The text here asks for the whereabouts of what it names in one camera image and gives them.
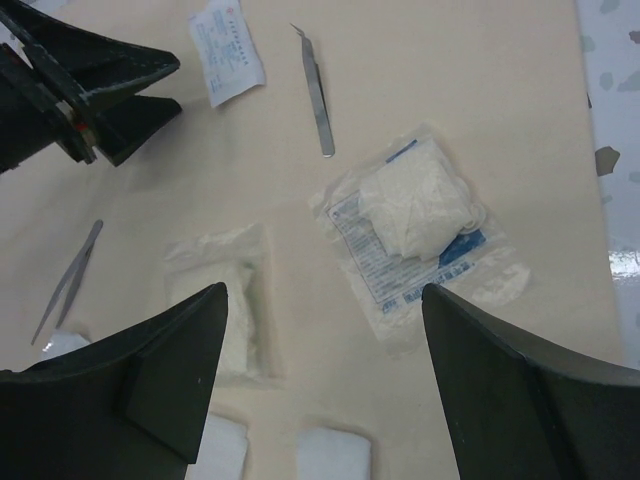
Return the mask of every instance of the tweezers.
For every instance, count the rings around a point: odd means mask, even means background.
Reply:
[[[64,299],[64,304],[62,305],[62,311],[60,312],[60,316],[58,317],[56,328],[59,328],[60,325],[62,325],[62,322],[64,322],[64,319],[67,316],[67,313],[71,308],[71,305],[73,304],[73,300],[75,299],[76,294],[80,289],[80,283],[82,282],[84,271],[87,269],[87,264],[89,263],[89,257],[91,257],[91,252],[93,251],[93,245],[96,242],[96,238],[98,238],[98,234],[100,233],[100,230],[102,230],[102,225],[103,225],[102,220],[97,220],[93,224],[93,228],[91,228],[89,237],[87,237],[87,240],[84,242],[84,245],[82,246],[82,248],[80,249],[76,257],[71,262],[71,265],[69,265],[69,268],[67,268],[67,271],[64,272],[62,279],[56,286],[56,289],[54,290],[53,295],[51,296],[51,300],[49,300],[49,303],[47,304],[47,308],[45,309],[44,315],[42,316],[42,319],[38,324],[36,333],[33,335],[33,338],[31,339],[31,345],[36,343],[36,339],[38,338],[38,335],[40,335],[40,331],[42,330],[42,327],[44,327],[44,324],[47,321],[47,318],[49,318],[49,315],[51,314],[56,304],[58,303],[58,299],[60,298],[60,294],[62,293],[62,290],[64,290],[64,287],[67,285],[69,280],[71,280],[71,285],[69,286],[69,291],[67,292],[67,296]]]
[[[320,80],[320,69],[313,55],[313,45],[301,29],[294,24],[291,24],[291,26],[298,32],[300,38],[302,38],[302,64],[304,65],[304,73],[307,77],[307,86],[309,87],[309,95],[311,96],[313,114],[316,117],[322,155],[327,158],[332,157],[333,154],[336,153],[336,149],[333,145],[333,135],[331,134],[331,125],[329,124],[327,106],[324,100],[322,82]]]

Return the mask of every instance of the table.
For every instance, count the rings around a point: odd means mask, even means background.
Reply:
[[[293,480],[300,429],[372,439],[376,480],[458,474],[426,345],[392,360],[313,222],[307,199],[427,120],[506,230],[534,282],[496,315],[621,361],[571,0],[245,0],[267,86],[218,110],[186,19],[202,0],[78,0],[59,17],[170,50],[182,68],[150,94],[184,113],[115,169],[52,146],[0,178],[0,364],[29,341],[92,223],[105,222],[65,325],[98,340],[165,308],[165,245],[253,222],[271,245],[278,387],[216,389],[211,410],[249,426],[248,480]],[[295,23],[314,42],[336,155],[324,159]]]

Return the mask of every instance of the speckled floor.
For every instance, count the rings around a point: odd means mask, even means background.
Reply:
[[[640,369],[640,2],[577,6],[622,339]]]

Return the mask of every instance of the beige table surface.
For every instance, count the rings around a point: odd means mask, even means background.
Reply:
[[[533,270],[526,294],[495,313],[620,361],[572,0],[244,0],[267,86],[218,110],[187,28],[204,4],[76,0],[58,12],[175,53],[182,68],[151,90],[184,113],[118,169],[53,146],[0,178],[3,368],[37,360],[51,325],[29,340],[97,218],[105,227],[65,323],[93,340],[164,309],[167,242],[263,222],[280,387],[216,389],[211,407],[249,426],[245,478],[293,480],[296,433],[315,424],[371,438],[374,480],[457,478],[426,345],[385,355],[306,203],[424,120]],[[289,22],[323,71],[329,160]]]

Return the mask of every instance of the clear plastic bag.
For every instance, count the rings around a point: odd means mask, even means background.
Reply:
[[[216,386],[265,384],[269,377],[265,296],[267,243],[259,224],[167,247],[165,291],[168,307],[213,283],[229,294],[225,339]]]
[[[391,355],[408,353],[424,343],[420,299],[425,285],[443,284],[481,307],[499,306],[520,296],[531,276],[497,222],[489,214],[485,218],[484,212],[480,229],[460,233],[434,259],[387,254],[371,221],[359,210],[360,185],[388,163],[420,147],[437,152],[446,170],[455,176],[453,165],[429,128],[422,125],[309,201],[376,337]],[[480,205],[473,197],[471,200]]]

